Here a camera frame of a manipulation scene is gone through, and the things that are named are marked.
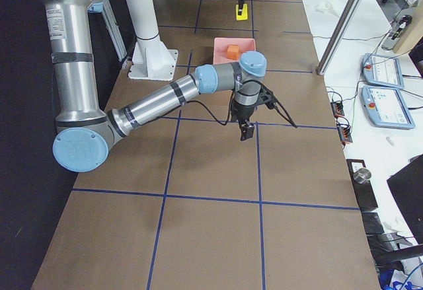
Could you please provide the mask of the yellow foam block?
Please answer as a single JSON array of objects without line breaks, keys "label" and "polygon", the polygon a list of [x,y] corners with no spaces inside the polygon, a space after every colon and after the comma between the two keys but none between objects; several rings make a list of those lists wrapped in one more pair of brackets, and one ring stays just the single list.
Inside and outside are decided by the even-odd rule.
[{"label": "yellow foam block", "polygon": [[237,21],[247,20],[249,18],[248,5],[246,3],[235,5],[235,17]]}]

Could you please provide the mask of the orange foam block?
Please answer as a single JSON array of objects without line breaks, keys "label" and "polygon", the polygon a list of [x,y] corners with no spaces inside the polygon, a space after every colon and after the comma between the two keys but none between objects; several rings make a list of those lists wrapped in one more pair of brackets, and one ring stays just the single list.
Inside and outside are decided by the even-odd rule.
[{"label": "orange foam block", "polygon": [[238,45],[228,45],[226,58],[231,60],[238,60],[240,58],[240,48]]}]

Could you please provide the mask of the pink plastic bin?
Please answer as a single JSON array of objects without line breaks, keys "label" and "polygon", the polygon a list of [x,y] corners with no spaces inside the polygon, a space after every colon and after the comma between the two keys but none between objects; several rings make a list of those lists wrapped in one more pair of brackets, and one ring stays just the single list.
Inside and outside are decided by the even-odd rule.
[{"label": "pink plastic bin", "polygon": [[253,38],[218,37],[213,43],[213,64],[239,61],[243,53],[255,50],[256,43]]}]

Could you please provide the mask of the crumpled white paper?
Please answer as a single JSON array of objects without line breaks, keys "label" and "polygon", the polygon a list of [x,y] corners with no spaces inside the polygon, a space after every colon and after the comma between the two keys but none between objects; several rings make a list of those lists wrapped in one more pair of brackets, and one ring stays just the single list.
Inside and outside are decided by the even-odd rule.
[{"label": "crumpled white paper", "polygon": [[321,1],[315,6],[315,11],[322,14],[338,16],[337,10],[333,7],[330,1]]}]

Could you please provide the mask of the orange connector box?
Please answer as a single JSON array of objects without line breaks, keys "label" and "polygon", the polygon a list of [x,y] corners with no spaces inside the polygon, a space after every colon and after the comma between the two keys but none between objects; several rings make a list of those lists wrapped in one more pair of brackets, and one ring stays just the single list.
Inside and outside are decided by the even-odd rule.
[{"label": "orange connector box", "polygon": [[340,141],[343,145],[353,143],[351,136],[351,126],[349,124],[337,124],[336,127]]},{"label": "orange connector box", "polygon": [[344,117],[344,106],[342,101],[332,101],[330,105],[335,118]]}]

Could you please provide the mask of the metal cylinder weight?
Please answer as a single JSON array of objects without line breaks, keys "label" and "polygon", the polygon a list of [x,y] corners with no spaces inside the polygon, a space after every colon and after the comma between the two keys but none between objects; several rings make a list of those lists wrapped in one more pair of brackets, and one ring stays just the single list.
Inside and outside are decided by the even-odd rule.
[{"label": "metal cylinder weight", "polygon": [[353,181],[364,184],[371,178],[371,172],[367,168],[359,168],[353,173]]}]

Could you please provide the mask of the lower teach pendant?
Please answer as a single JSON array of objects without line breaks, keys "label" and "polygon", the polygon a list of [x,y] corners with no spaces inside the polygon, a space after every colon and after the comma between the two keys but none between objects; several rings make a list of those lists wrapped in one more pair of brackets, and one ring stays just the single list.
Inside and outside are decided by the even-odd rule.
[{"label": "lower teach pendant", "polygon": [[374,126],[405,130],[415,128],[414,120],[399,89],[364,85],[361,99],[364,110]]}]

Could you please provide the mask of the teach pendant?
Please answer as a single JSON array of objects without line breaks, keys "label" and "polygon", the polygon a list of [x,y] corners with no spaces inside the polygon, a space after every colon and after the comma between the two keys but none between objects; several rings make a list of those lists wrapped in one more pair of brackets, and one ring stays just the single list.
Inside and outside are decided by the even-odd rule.
[{"label": "teach pendant", "polygon": [[403,74],[397,57],[364,54],[362,75],[365,81],[371,85],[404,89]]},{"label": "teach pendant", "polygon": [[405,130],[415,128],[414,120],[399,89],[364,85],[361,99],[364,110],[374,126]]}]

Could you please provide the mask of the upper teach pendant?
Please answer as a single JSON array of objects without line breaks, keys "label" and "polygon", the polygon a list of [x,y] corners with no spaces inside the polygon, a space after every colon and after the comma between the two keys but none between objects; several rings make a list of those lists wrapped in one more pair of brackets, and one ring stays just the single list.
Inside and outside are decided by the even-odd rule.
[{"label": "upper teach pendant", "polygon": [[362,75],[365,81],[371,85],[404,89],[403,74],[397,57],[364,54]]}]

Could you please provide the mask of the black monitor corner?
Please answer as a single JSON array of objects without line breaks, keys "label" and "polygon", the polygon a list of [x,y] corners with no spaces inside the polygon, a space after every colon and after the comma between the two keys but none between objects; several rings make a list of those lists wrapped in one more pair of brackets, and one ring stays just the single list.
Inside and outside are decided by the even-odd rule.
[{"label": "black monitor corner", "polygon": [[387,183],[413,237],[422,244],[422,161],[412,161]]}]

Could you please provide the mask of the aluminium frame post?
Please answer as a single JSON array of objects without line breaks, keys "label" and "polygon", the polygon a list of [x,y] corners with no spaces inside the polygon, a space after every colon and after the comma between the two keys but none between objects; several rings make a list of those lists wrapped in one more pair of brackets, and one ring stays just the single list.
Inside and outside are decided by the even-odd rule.
[{"label": "aluminium frame post", "polygon": [[318,75],[323,76],[334,57],[339,44],[341,43],[344,33],[348,28],[355,12],[357,11],[360,3],[362,0],[348,0],[346,6],[340,16],[340,19],[330,37],[328,45],[325,49],[325,52],[316,68],[316,72]]}]

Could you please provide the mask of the white pedestal column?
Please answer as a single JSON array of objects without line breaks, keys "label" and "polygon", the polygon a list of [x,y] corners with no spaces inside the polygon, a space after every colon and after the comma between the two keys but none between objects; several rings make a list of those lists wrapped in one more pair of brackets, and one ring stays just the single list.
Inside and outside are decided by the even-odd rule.
[{"label": "white pedestal column", "polygon": [[161,41],[153,0],[126,0],[136,44],[129,78],[171,81],[178,58],[177,50],[169,50]]}]

